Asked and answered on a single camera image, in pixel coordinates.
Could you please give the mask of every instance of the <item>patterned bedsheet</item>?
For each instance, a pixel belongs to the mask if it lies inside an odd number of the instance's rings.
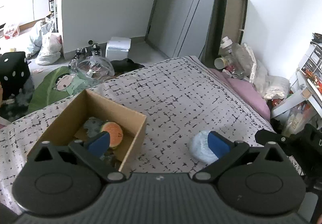
[[[188,151],[200,130],[215,130],[234,141],[257,146],[254,135],[270,124],[194,57],[169,59],[136,70],[92,90],[148,117],[138,172],[190,172],[205,165]],[[0,202],[20,210],[11,186],[26,155],[49,124],[68,105],[68,97],[0,130]]]

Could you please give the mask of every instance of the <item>black polka dot cube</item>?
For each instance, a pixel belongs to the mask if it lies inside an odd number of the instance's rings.
[[[0,57],[0,82],[3,88],[2,99],[17,96],[23,89],[30,71],[23,51],[7,52]]]

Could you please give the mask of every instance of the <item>blue gripper pad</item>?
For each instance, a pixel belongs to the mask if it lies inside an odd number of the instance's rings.
[[[234,147],[234,144],[217,132],[210,131],[208,134],[208,147],[220,159]]]
[[[102,136],[88,145],[87,150],[94,156],[102,156],[109,148],[110,137],[108,132],[104,132]]]

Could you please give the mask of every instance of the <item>cartoon character print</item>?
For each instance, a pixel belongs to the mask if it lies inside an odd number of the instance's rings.
[[[79,78],[76,74],[64,73],[56,79],[55,90],[67,91],[69,95],[78,93],[77,88],[86,83],[85,80]]]

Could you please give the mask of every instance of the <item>white box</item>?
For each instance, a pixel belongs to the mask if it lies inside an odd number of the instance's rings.
[[[111,40],[107,42],[105,57],[110,61],[126,59],[130,48],[131,39],[112,37]]]

